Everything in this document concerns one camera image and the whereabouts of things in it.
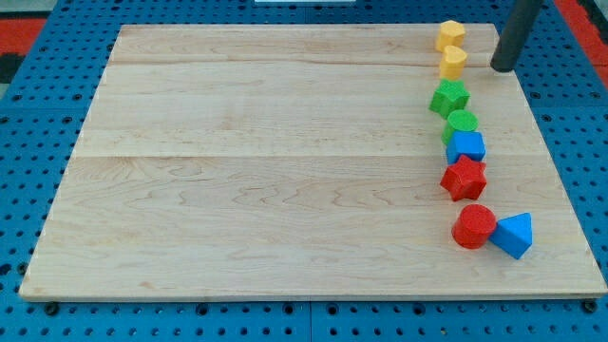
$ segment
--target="black pole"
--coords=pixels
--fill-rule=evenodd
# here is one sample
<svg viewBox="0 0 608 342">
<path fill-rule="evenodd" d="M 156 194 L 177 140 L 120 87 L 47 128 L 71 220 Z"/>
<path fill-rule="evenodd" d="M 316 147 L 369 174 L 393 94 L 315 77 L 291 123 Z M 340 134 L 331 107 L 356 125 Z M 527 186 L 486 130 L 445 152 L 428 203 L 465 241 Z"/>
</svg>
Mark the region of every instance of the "black pole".
<svg viewBox="0 0 608 342">
<path fill-rule="evenodd" d="M 515 0 L 506 21 L 490 66 L 498 72 L 513 70 L 522 52 L 523 44 L 541 11 L 542 0 Z"/>
</svg>

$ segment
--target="toy block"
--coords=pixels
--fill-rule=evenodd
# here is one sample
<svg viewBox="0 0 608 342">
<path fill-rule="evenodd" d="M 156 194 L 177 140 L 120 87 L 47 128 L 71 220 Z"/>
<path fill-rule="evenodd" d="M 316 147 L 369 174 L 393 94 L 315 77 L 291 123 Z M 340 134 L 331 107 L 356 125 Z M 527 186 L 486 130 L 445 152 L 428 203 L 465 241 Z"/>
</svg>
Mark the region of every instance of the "toy block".
<svg viewBox="0 0 608 342">
<path fill-rule="evenodd" d="M 446 128 L 441 135 L 441 140 L 447 145 L 454 132 L 472 132 L 477 129 L 478 124 L 477 117 L 473 113 L 464 109 L 456 109 L 447 116 Z"/>
<path fill-rule="evenodd" d="M 484 170 L 485 162 L 473 161 L 462 155 L 458 161 L 447 167 L 440 185 L 449 192 L 453 201 L 476 200 L 487 185 Z"/>
<path fill-rule="evenodd" d="M 447 46 L 461 47 L 465 40 L 465 26 L 453 20 L 448 20 L 439 25 L 439 34 L 435 41 L 435 48 L 444 52 Z"/>
<path fill-rule="evenodd" d="M 444 48 L 444 55 L 439 63 L 439 77 L 451 81 L 458 80 L 466 64 L 466 52 L 455 46 Z"/>
<path fill-rule="evenodd" d="M 446 148 L 447 164 L 457 162 L 460 156 L 467 156 L 475 162 L 485 157 L 484 136 L 480 132 L 454 132 Z"/>
<path fill-rule="evenodd" d="M 532 216 L 523 213 L 500 219 L 490 241 L 510 256 L 520 259 L 532 245 Z"/>
<path fill-rule="evenodd" d="M 459 245 L 468 249 L 482 247 L 496 230 L 496 217 L 481 204 L 469 204 L 452 226 L 452 236 Z"/>
<path fill-rule="evenodd" d="M 439 113 L 442 118 L 447 119 L 447 116 L 452 111 L 465 109 L 469 98 L 470 94 L 466 91 L 463 81 L 441 79 L 439 86 L 435 89 L 428 109 Z"/>
</svg>

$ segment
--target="red surface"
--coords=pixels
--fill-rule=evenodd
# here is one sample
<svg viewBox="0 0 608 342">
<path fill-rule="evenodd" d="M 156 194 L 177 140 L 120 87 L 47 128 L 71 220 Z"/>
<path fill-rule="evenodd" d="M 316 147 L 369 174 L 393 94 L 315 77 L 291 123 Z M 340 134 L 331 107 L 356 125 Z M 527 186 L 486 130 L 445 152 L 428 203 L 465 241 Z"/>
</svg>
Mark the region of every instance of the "red surface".
<svg viewBox="0 0 608 342">
<path fill-rule="evenodd" d="M 481 204 L 469 204 L 452 226 L 452 236 L 468 249 L 482 247 L 496 230 L 496 217 Z"/>
<path fill-rule="evenodd" d="M 487 180 L 484 175 L 485 162 L 473 161 L 462 155 L 458 161 L 448 166 L 441 179 L 452 200 L 476 200 L 484 191 Z"/>
<path fill-rule="evenodd" d="M 0 54 L 28 54 L 47 19 L 0 19 Z"/>
<path fill-rule="evenodd" d="M 587 58 L 608 87 L 608 46 L 599 39 L 599 31 L 587 17 L 587 11 L 575 0 L 555 0 L 566 23 L 585 51 Z"/>
</svg>

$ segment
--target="yellow cylinder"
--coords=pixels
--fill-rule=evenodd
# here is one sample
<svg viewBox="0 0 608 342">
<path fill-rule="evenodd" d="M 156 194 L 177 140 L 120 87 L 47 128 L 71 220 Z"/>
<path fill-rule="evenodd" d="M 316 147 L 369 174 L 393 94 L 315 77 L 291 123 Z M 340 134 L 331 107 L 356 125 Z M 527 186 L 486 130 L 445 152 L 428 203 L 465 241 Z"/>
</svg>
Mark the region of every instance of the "yellow cylinder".
<svg viewBox="0 0 608 342">
<path fill-rule="evenodd" d="M 447 46 L 439 64 L 439 77 L 455 81 L 463 74 L 466 52 L 459 47 Z"/>
<path fill-rule="evenodd" d="M 435 42 L 435 48 L 443 52 L 447 46 L 461 47 L 465 40 L 465 26 L 453 20 L 448 20 L 441 23 L 439 26 L 439 35 Z"/>
</svg>

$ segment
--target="wooden cutting board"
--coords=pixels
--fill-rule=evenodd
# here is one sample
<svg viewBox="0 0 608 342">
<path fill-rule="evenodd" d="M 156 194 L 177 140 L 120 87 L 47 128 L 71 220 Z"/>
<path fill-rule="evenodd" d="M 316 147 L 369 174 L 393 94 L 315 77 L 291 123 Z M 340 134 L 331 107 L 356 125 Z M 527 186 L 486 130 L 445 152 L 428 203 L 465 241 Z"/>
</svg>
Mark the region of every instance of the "wooden cutting board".
<svg viewBox="0 0 608 342">
<path fill-rule="evenodd" d="M 21 286 L 33 301 L 451 300 L 606 293 L 515 74 L 466 25 L 515 260 L 450 228 L 437 25 L 125 26 Z"/>
</svg>

